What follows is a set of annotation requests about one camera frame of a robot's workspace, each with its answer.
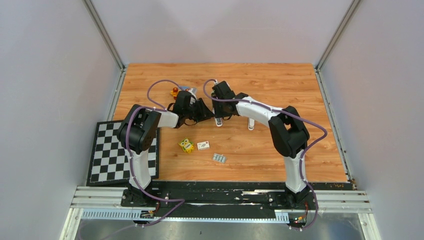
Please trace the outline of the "white staple box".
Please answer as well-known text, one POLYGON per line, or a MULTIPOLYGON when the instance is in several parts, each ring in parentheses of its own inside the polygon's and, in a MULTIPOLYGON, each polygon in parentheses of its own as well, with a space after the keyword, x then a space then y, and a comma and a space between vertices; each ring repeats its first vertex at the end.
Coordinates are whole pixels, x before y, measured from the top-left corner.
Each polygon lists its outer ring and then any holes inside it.
POLYGON ((209 149, 209 148, 210 148, 210 143, 209 143, 209 141, 202 141, 202 142, 198 142, 196 145, 197 145, 197 149, 198 149, 199 151, 207 150, 207 149, 209 149))

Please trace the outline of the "grey white stapler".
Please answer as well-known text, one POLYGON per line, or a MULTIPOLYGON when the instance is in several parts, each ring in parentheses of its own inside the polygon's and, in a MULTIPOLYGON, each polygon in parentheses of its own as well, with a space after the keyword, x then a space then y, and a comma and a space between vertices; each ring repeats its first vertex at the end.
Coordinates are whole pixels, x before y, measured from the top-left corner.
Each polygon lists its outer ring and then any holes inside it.
POLYGON ((214 120, 217 127, 221 127, 223 125, 223 119, 221 117, 215 117, 214 120))

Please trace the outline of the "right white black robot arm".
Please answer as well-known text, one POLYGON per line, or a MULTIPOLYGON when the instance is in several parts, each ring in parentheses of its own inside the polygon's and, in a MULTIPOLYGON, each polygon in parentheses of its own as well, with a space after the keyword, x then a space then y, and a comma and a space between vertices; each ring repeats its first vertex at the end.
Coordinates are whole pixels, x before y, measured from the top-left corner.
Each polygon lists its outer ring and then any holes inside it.
POLYGON ((286 204, 292 209, 301 207, 310 190, 302 160, 310 135, 305 124, 294 118, 299 115, 297 110, 293 106, 274 108, 256 102, 245 93, 235 94, 226 81, 216 82, 212 89, 212 102, 225 115, 246 117, 269 127, 274 148, 284 159, 286 204))

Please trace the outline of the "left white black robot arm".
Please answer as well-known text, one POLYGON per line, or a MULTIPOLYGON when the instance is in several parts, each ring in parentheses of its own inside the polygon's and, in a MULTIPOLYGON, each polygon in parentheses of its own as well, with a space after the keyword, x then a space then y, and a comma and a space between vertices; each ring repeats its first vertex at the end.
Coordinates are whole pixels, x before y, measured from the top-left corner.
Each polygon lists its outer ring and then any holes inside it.
POLYGON ((165 109, 134 104, 116 132, 130 167, 130 190, 140 206, 149 206, 153 201, 149 173, 149 149, 157 136, 157 129, 178 129, 190 120, 195 124, 214 118, 214 113, 202 98, 196 98, 188 91, 180 91, 173 103, 165 109))

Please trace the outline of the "small white stapler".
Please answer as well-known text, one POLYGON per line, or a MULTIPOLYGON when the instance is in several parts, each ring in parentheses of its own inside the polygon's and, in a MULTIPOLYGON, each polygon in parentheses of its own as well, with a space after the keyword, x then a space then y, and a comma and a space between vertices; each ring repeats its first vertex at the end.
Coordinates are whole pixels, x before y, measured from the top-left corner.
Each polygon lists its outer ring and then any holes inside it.
POLYGON ((252 118, 248 119, 248 130, 252 131, 255 128, 255 120, 252 118))

